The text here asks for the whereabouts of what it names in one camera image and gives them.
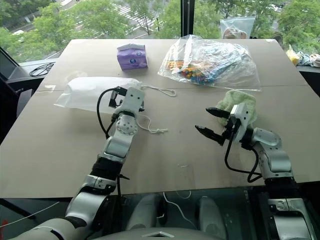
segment purple box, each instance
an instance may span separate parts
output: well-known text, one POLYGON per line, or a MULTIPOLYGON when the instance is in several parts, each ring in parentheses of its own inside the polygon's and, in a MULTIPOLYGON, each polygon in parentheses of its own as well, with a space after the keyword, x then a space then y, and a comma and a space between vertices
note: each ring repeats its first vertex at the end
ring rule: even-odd
POLYGON ((122 70, 148 67, 145 45, 129 43, 119 46, 116 57, 122 70))

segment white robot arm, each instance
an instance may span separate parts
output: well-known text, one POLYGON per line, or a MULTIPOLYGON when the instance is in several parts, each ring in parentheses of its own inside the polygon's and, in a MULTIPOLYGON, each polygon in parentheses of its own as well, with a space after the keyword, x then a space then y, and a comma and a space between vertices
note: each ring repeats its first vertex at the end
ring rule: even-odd
POLYGON ((261 128, 248 126, 248 111, 244 103, 234 105, 231 112, 218 108, 207 108, 210 114, 228 119, 222 133, 201 126, 197 130, 221 146, 229 140, 225 163, 233 171, 248 173, 248 182, 253 182, 260 177, 264 179, 268 192, 269 235, 272 239, 280 240, 316 240, 315 231, 308 215, 304 200, 300 197, 299 188, 294 180, 291 161, 282 149, 281 138, 274 132, 261 128), (228 155, 231 144, 241 143, 246 150, 251 150, 256 155, 256 162, 251 171, 239 170, 229 166, 228 155), (261 173, 255 172, 259 165, 261 173))
POLYGON ((91 173, 71 200, 65 217, 50 219, 12 240, 84 240, 101 227, 108 196, 116 188, 132 139, 137 134, 136 116, 143 110, 144 100, 144 92, 133 87, 128 90, 117 87, 110 91, 113 92, 109 106, 117 107, 112 115, 115 133, 107 139, 91 173), (119 106, 115 101, 118 94, 125 96, 119 106))

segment white cord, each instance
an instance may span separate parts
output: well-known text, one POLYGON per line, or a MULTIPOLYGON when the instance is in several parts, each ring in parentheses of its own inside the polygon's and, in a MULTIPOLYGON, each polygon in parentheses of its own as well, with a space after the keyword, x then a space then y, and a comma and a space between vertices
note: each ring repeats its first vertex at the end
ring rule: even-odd
POLYGON ((181 196, 178 191, 175 191, 175 193, 176 193, 181 199, 189 199, 189 198, 191 197, 191 191, 190 191, 190 190, 189 190, 189 195, 188 195, 188 196, 181 196))
POLYGON ((194 225, 194 223, 193 223, 192 221, 190 221, 188 218, 185 217, 184 213, 182 212, 182 210, 181 210, 181 208, 179 207, 178 204, 176 204, 176 203, 174 203, 174 202, 172 202, 172 201, 168 201, 165 192, 163 192, 163 197, 164 197, 164 200, 165 200, 168 204, 173 204, 173 205, 175 205, 175 206, 178 208, 178 210, 179 210, 179 212, 181 213, 181 215, 182 215, 182 217, 184 218, 184 220, 186 220, 186 221, 188 221, 189 223, 191 223, 191 225, 194 227, 194 229, 197 229, 196 226, 194 225))
POLYGON ((22 220, 24 220, 24 219, 30 218, 30 217, 32 217, 33 215, 36 215, 36 214, 41 213, 41 212, 43 212, 43 211, 45 211, 45 210, 47 210, 47 209, 49 209, 49 208, 52 208, 53 206, 57 205, 58 203, 60 203, 60 202, 57 201, 56 203, 54 203, 54 204, 52 204, 52 205, 50 205, 50 206, 48 206, 48 207, 46 207, 46 208, 44 208, 44 209, 42 209, 42 210, 40 210, 40 211, 37 211, 37 212, 35 212, 35 213, 33 213, 33 214, 29 215, 29 216, 26 216, 26 217, 21 218, 21 219, 19 219, 19 220, 17 220, 17 221, 13 221, 13 222, 10 222, 10 223, 8 223, 8 224, 2 225, 2 226, 0 226, 0 228, 4 228, 4 227, 9 226, 9 225, 11 225, 11 224, 15 224, 15 223, 20 222, 20 221, 22 221, 22 220))
POLYGON ((145 117, 145 118, 147 118, 147 119, 149 120, 148 128, 141 126, 140 123, 138 122, 138 120, 136 120, 136 124, 138 124, 138 126, 139 126, 140 128, 149 131, 151 134, 161 134, 161 133, 168 132, 168 128, 165 128, 165 129, 159 129, 159 128, 157 128, 157 129, 151 129, 151 128, 150 128, 150 125, 151 125, 151 119, 150 119, 150 117, 148 117, 148 116, 146 116, 146 115, 139 115, 139 116, 145 117))
POLYGON ((141 88, 149 88, 149 89, 154 89, 162 92, 165 95, 168 95, 169 97, 176 97, 177 92, 174 89, 168 89, 168 88, 160 88, 160 87, 155 87, 155 86, 150 86, 150 85, 142 85, 141 88))

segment glass window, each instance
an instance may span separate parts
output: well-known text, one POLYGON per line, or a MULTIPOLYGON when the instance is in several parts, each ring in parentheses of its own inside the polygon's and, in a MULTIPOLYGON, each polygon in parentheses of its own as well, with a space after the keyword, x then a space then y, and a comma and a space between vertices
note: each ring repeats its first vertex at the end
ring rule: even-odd
POLYGON ((0 0, 0 46, 18 63, 72 39, 178 38, 180 0, 0 0))
POLYGON ((320 52, 318 0, 195 0, 193 32, 219 39, 220 20, 254 17, 250 36, 276 39, 284 49, 308 54, 320 52))

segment green cloth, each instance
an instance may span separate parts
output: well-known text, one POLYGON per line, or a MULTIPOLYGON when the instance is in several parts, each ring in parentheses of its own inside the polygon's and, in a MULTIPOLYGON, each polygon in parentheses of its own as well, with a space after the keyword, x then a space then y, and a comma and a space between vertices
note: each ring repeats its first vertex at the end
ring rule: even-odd
MULTIPOLYGON (((245 103, 248 115, 250 117, 249 124, 252 124, 257 119, 256 112, 256 98, 249 93, 240 90, 230 90, 227 91, 223 100, 219 101, 216 108, 231 112, 234 105, 245 103)), ((218 118, 219 123, 223 126, 227 124, 227 119, 218 118)))

